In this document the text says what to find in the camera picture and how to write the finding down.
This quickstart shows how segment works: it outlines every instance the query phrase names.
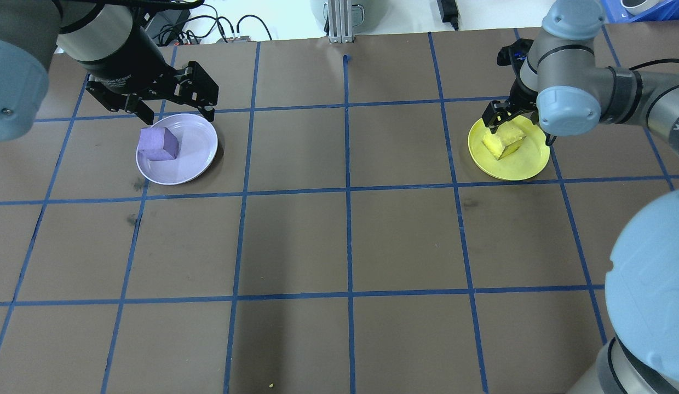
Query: purple cube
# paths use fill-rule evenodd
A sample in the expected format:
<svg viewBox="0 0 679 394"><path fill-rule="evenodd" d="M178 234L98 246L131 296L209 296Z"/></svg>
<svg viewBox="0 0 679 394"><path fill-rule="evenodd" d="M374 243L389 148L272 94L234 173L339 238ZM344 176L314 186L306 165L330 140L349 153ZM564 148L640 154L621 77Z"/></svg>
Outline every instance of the purple cube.
<svg viewBox="0 0 679 394"><path fill-rule="evenodd" d="M174 160L179 152L179 141L166 127L143 128L137 151L151 161Z"/></svg>

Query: black cable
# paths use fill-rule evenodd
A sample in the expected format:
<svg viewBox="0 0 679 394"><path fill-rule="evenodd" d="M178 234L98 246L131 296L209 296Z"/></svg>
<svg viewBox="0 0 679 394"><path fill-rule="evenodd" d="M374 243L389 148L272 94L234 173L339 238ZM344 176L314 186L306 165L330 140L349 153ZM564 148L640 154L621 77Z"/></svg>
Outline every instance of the black cable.
<svg viewBox="0 0 679 394"><path fill-rule="evenodd" d="M193 0L192 2L186 2L185 0L167 0L167 2L162 2L158 0L72 0L72 1L82 3L126 5L127 7L148 7L152 10L190 10L204 3L204 0Z"/></svg>
<svg viewBox="0 0 679 394"><path fill-rule="evenodd" d="M218 30L220 32L222 32L221 37L223 38L223 40L225 40L225 31L222 29L222 25L220 25L220 18L224 18L224 17L215 18L215 17L212 17L210 15L199 15L199 16L195 16L193 18L189 18L189 19L187 19L183 22L175 23L174 25L172 25L172 24L164 25L162 27L162 30L160 30L159 33L157 33L156 36L152 37L152 39L157 40L159 42L159 45L164 45L164 43L162 42L162 39L163 39L162 35L163 34L171 33L171 32L178 32L179 35L183 35L182 27L185 24L191 22L192 20L202 19L202 18L215 20L215 23L214 23L214 25L212 25L212 27L208 30L208 32L205 35L197 36L198 38L207 37L215 29L215 27L217 27Z"/></svg>
<svg viewBox="0 0 679 394"><path fill-rule="evenodd" d="M227 22L227 24L230 25L230 32L231 32L231 33L235 33L235 29L232 28L232 22L230 22L230 19L227 19L227 18L224 17L224 16L219 16L219 17L217 17L217 18L218 18L218 19L224 19L225 22Z"/></svg>
<svg viewBox="0 0 679 394"><path fill-rule="evenodd" d="M240 34L240 22L242 22L242 20L244 20L245 18L255 18L256 20L259 20L260 22L262 22L262 25L264 26L264 30L266 30L267 34L269 35L269 40L274 40L274 38L272 38L272 34L269 33L269 28L267 27L267 24L264 23L262 18L258 17L257 15L252 15L252 14L245 15L244 17L240 18L240 20L237 21L237 34Z"/></svg>
<svg viewBox="0 0 679 394"><path fill-rule="evenodd" d="M641 68L648 67L648 66L660 65L660 64L663 64L663 63L677 63L677 64L679 64L679 59L667 58L667 59L652 60L650 62L645 62L645 63L642 63L640 65L636 65L634 67L629 67L629 69L630 70L637 70L637 69L641 69Z"/></svg>

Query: yellow foam block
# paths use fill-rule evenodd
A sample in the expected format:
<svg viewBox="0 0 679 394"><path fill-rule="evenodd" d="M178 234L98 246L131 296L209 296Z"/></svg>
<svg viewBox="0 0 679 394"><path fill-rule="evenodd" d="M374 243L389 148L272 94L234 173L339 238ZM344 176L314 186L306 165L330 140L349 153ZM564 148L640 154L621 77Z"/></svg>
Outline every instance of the yellow foam block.
<svg viewBox="0 0 679 394"><path fill-rule="evenodd" d="M520 149L527 135L513 122L503 123L495 134L483 135L483 144L495 160L500 160Z"/></svg>

